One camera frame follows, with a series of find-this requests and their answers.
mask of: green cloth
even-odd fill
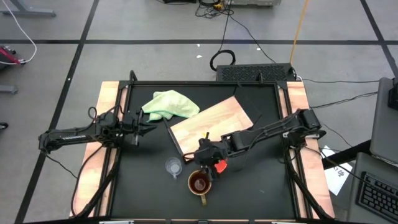
[[[169,90],[155,92],[154,98],[142,107],[144,113],[150,113],[148,121],[155,121],[165,117],[170,119],[173,115],[190,118],[199,113],[199,107],[186,96]]]

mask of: wheel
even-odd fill
[[[0,123],[0,130],[6,129],[6,128],[8,128],[7,123],[4,123],[4,122]]]

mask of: clear measuring cup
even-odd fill
[[[167,172],[173,175],[173,178],[176,180],[177,175],[179,175],[182,171],[181,161],[176,157],[170,157],[169,159],[167,159],[165,166]]]

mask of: white cable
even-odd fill
[[[33,52],[33,55],[30,57],[30,59],[24,61],[24,63],[30,62],[36,55],[37,46],[35,45],[33,40],[25,33],[25,31],[22,29],[22,27],[19,25],[17,18],[15,18],[14,14],[12,13],[11,9],[8,7],[7,3],[4,0],[1,0],[1,1],[4,3],[7,10],[10,12],[12,17],[14,18],[15,23],[18,25],[19,29],[25,34],[25,36],[32,42],[33,46],[35,47],[35,51]],[[7,62],[0,62],[0,63],[6,64],[6,65],[17,65],[17,63],[7,63]]]

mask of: black tabletop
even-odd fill
[[[196,103],[201,111],[231,97],[233,86],[134,86],[130,110],[138,110],[155,91],[175,90]],[[256,127],[280,119],[275,86],[245,86],[235,96]],[[184,118],[173,117],[172,126]],[[294,218],[293,196],[283,162],[282,138],[260,142],[244,156],[230,159],[207,197],[207,206],[188,189],[188,176],[199,167],[183,164],[174,180],[166,171],[170,157],[181,159],[163,121],[140,138],[140,147],[123,149],[111,216],[113,218],[161,219],[290,219]]]

